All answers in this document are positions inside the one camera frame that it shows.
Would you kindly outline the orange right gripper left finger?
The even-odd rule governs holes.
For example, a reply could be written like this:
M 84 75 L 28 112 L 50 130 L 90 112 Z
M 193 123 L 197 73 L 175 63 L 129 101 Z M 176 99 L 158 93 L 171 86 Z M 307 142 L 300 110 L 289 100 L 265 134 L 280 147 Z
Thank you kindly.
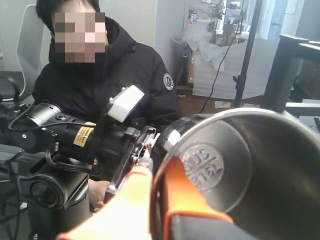
M 94 216 L 58 240 L 147 240 L 152 172 L 135 166 L 120 191 Z

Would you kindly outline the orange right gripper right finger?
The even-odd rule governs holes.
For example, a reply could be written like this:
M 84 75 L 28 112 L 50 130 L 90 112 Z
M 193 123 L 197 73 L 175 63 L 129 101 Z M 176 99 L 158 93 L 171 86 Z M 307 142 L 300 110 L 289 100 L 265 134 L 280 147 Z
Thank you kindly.
M 170 226 L 174 216 L 200 217 L 233 223 L 227 214 L 212 208 L 203 194 L 186 176 L 179 157 L 172 157 L 164 170 L 164 238 L 172 236 Z

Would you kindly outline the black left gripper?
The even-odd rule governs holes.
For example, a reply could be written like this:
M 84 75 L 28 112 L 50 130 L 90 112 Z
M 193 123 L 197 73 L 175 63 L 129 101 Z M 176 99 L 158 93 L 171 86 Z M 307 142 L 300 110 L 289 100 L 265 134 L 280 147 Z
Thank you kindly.
M 140 158 L 150 158 L 160 133 L 146 125 L 141 129 L 123 124 L 108 124 L 95 150 L 99 180 L 109 182 L 104 199 L 110 200 L 122 187 L 127 174 Z

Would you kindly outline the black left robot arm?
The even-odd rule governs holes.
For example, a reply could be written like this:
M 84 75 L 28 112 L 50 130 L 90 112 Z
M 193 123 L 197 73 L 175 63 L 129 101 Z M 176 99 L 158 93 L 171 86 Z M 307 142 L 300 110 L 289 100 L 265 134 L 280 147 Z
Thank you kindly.
M 27 153 L 48 152 L 55 168 L 99 176 L 112 175 L 119 186 L 124 174 L 138 158 L 149 155 L 156 172 L 161 160 L 152 150 L 160 135 L 155 128 L 124 125 L 121 108 L 109 103 L 97 123 L 84 122 L 62 113 L 49 102 L 38 105 L 0 105 L 0 129 L 8 141 Z

